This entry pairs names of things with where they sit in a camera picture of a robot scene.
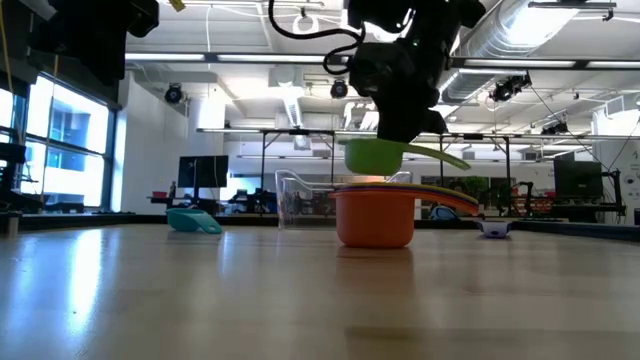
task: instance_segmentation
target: wall-mounted camera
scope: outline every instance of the wall-mounted camera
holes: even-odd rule
[[[334,99],[344,99],[349,93],[349,87],[343,79],[338,79],[331,86],[331,97]]]
[[[164,94],[164,100],[169,104],[179,104],[184,99],[182,84],[169,84],[169,90]]]

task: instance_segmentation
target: teal object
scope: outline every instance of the teal object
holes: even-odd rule
[[[436,206],[431,210],[429,220],[460,220],[458,215],[446,206]]]
[[[169,209],[167,222],[176,231],[195,232],[202,229],[208,234],[222,234],[222,227],[207,212],[196,209]]]

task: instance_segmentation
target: window frame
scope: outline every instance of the window frame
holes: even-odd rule
[[[51,82],[53,82],[54,86],[61,86],[64,87],[66,90],[72,91],[77,95],[83,96],[88,100],[91,100],[95,103],[98,103],[100,105],[103,105],[107,108],[108,111],[108,116],[107,116],[107,131],[106,131],[106,143],[105,143],[105,151],[104,153],[100,153],[82,146],[78,146],[78,145],[74,145],[71,143],[66,143],[66,142],[62,142],[59,140],[55,140],[51,138],[51,132],[49,131],[49,133],[47,134],[47,136],[40,136],[40,135],[35,135],[35,134],[29,134],[27,133],[27,124],[28,124],[28,114],[29,114],[29,100],[31,98],[31,87],[28,87],[28,96],[26,99],[21,98],[17,95],[14,94],[14,111],[13,111],[13,122],[12,122],[12,127],[11,128],[6,128],[3,126],[0,126],[0,133],[5,132],[8,133],[10,135],[10,139],[12,143],[18,143],[19,139],[23,140],[23,143],[26,143],[27,141],[32,141],[32,142],[36,142],[36,143],[41,143],[43,145],[45,145],[45,153],[48,154],[49,153],[49,148],[56,148],[56,149],[60,149],[60,150],[64,150],[64,151],[69,151],[69,152],[73,152],[73,153],[77,153],[80,155],[86,155],[86,156],[97,156],[97,157],[101,157],[103,159],[104,162],[104,167],[103,167],[103,174],[102,174],[102,193],[101,193],[101,197],[100,197],[100,205],[98,207],[95,206],[88,206],[87,208],[100,208],[100,209],[111,209],[111,184],[112,184],[112,177],[113,177],[113,152],[114,152],[114,141],[115,141],[115,118],[117,115],[117,111],[119,111],[119,108],[116,108],[113,106],[113,104],[111,102],[105,102],[99,98],[96,98],[94,96],[91,96],[89,94],[87,94],[84,91],[81,91],[79,89],[74,88],[73,86],[70,86],[68,84],[66,84],[65,82],[60,81],[59,79],[56,79],[54,77],[52,77],[49,74],[46,73],[40,73],[38,76],[41,76]],[[21,104],[18,104],[19,107],[16,107],[16,103],[18,101],[18,99],[20,99]],[[53,111],[49,112],[49,123],[48,123],[48,128],[50,129],[51,126],[51,121],[53,121]],[[22,179],[23,179],[23,170],[24,170],[24,166],[19,166],[18,169],[18,178],[16,180],[16,184],[15,187],[17,188],[21,188],[22,186]],[[45,189],[45,184],[42,184],[42,191],[44,192]]]

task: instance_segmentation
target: orange cup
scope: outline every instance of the orange cup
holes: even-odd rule
[[[344,191],[336,199],[340,241],[362,248],[402,248],[413,238],[415,196],[390,191]]]

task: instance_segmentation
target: cable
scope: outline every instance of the cable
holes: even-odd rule
[[[547,110],[549,110],[549,112],[551,113],[551,115],[553,115],[553,117],[554,117],[554,118],[556,118],[556,120],[558,120],[558,121],[562,122],[562,120],[560,120],[560,118],[558,118],[558,115],[556,115],[556,114],[553,112],[553,110],[551,110],[551,108],[549,107],[549,105],[547,105],[547,103],[544,101],[544,99],[542,99],[542,96],[540,96],[540,94],[538,94],[538,92],[536,91],[536,89],[535,89],[533,86],[530,86],[529,88],[530,88],[531,90],[533,90],[533,92],[536,94],[536,96],[538,97],[538,99],[540,99],[540,101],[542,102],[542,104],[547,108]],[[571,136],[572,136],[572,137],[573,137],[573,138],[578,142],[578,144],[580,144],[582,147],[584,147],[584,149],[585,149],[585,150],[587,150],[587,152],[588,152],[589,154],[591,154],[591,156],[593,156],[593,159],[594,159],[594,160],[596,160],[598,163],[600,163],[600,166],[602,166],[602,167],[604,167],[605,169],[607,169],[607,172],[609,172],[609,173],[611,172],[611,167],[607,167],[607,166],[606,166],[602,161],[600,161],[600,159],[598,159],[598,158],[596,157],[596,155],[595,155],[593,152],[591,152],[591,150],[590,150],[590,149],[589,149],[589,148],[588,148],[584,143],[582,143],[582,142],[580,141],[580,139],[579,139],[577,136],[575,136],[575,135],[574,135],[574,134],[573,134],[573,133],[572,133],[568,128],[567,128],[567,131],[568,131],[568,132],[569,132],[569,134],[571,134]],[[609,182],[611,183],[611,187],[613,187],[613,188],[615,189],[615,184],[613,183],[613,180],[611,179],[611,177],[610,177],[610,176],[607,176],[607,178],[609,179]],[[623,205],[624,207],[626,207],[626,206],[627,206],[627,204],[626,204],[626,202],[624,201],[624,198],[621,198],[620,200],[622,201],[622,205]]]
[[[538,99],[540,99],[540,101],[542,102],[542,105],[544,105],[544,107],[546,107],[546,108],[547,108],[547,110],[549,110],[549,112],[551,113],[551,115],[553,115],[553,117],[554,117],[557,121],[562,122],[562,120],[558,117],[558,115],[556,115],[556,113],[555,113],[555,112],[553,112],[553,110],[551,110],[551,108],[549,107],[549,105],[547,105],[547,103],[544,101],[544,99],[542,99],[542,96],[540,96],[540,94],[538,94],[538,92],[536,91],[536,89],[535,89],[533,86],[529,86],[529,88],[533,91],[533,93],[534,93],[534,94],[536,94],[536,96],[538,97]],[[575,136],[575,135],[571,132],[571,130],[567,129],[567,131],[568,131],[568,132],[569,132],[569,134],[574,138],[574,140],[576,140],[576,141],[578,142],[578,144],[580,144],[580,146],[582,146],[585,150],[587,150],[587,152],[588,152],[589,154],[591,154],[591,156],[593,156],[593,158],[594,158],[597,162],[599,162],[599,163],[600,163],[600,165],[602,165],[605,169],[607,169],[607,171],[611,172],[611,169],[610,169],[610,168],[608,168],[605,164],[603,164],[603,163],[602,163],[602,161],[600,161],[600,159],[598,159],[598,158],[596,157],[596,155],[595,155],[593,152],[591,152],[591,150],[590,150],[590,149],[589,149],[589,148],[588,148],[588,147],[587,147],[587,146],[586,146],[582,141],[580,141],[580,139],[579,139],[577,136]]]
[[[4,29],[4,11],[2,10],[2,0],[0,0],[0,32],[2,33],[2,52],[4,53],[4,66],[7,71],[7,82],[9,83],[9,92],[13,94],[13,79],[11,78],[11,64],[9,62],[9,50],[7,45],[7,33]]]
[[[616,161],[618,161],[618,158],[620,157],[620,155],[622,155],[622,152],[624,151],[624,148],[627,147],[627,144],[629,143],[629,140],[631,140],[631,137],[633,137],[633,133],[636,132],[636,129],[638,128],[639,124],[640,124],[640,118],[638,118],[638,121],[636,122],[636,126],[634,126],[633,130],[631,130],[631,133],[627,137],[627,140],[625,140],[624,144],[622,144],[622,147],[620,148],[620,152],[618,152],[618,155],[616,155],[616,157],[613,159],[613,162],[611,163],[611,166],[609,166],[609,168],[612,168],[613,165],[615,165]]]
[[[366,36],[366,29],[364,24],[362,24],[362,32],[361,34],[357,34],[354,31],[351,30],[346,30],[346,29],[330,29],[330,30],[322,30],[322,31],[318,31],[317,33],[313,33],[313,34],[294,34],[290,31],[287,31],[285,29],[283,29],[282,27],[280,27],[280,25],[278,25],[278,23],[276,22],[275,19],[275,15],[274,15],[274,5],[275,5],[275,0],[269,0],[269,21],[271,22],[271,26],[273,26],[273,28],[282,36],[287,37],[289,39],[295,39],[295,40],[312,40],[312,39],[319,39],[322,37],[326,37],[326,36],[332,36],[332,35],[348,35],[350,37],[352,37],[355,41],[353,44],[351,45],[347,45],[347,46],[343,46],[343,47],[339,47],[337,49],[334,49],[332,51],[330,51],[325,57],[324,60],[322,61],[322,67],[324,68],[324,70],[331,74],[331,75],[343,75],[346,74],[347,72],[349,72],[349,68],[345,68],[342,70],[331,70],[329,68],[329,59],[331,59],[332,56],[342,52],[342,51],[348,51],[348,50],[352,50],[357,48],[358,46],[360,46],[360,44],[362,44],[364,42],[364,38]]]
[[[211,9],[213,8],[213,6],[210,6],[209,8],[207,8],[207,15],[205,15],[205,28],[207,31],[207,52],[211,52],[211,34],[209,34],[209,12],[211,12]],[[207,64],[207,69],[211,70],[211,64]]]

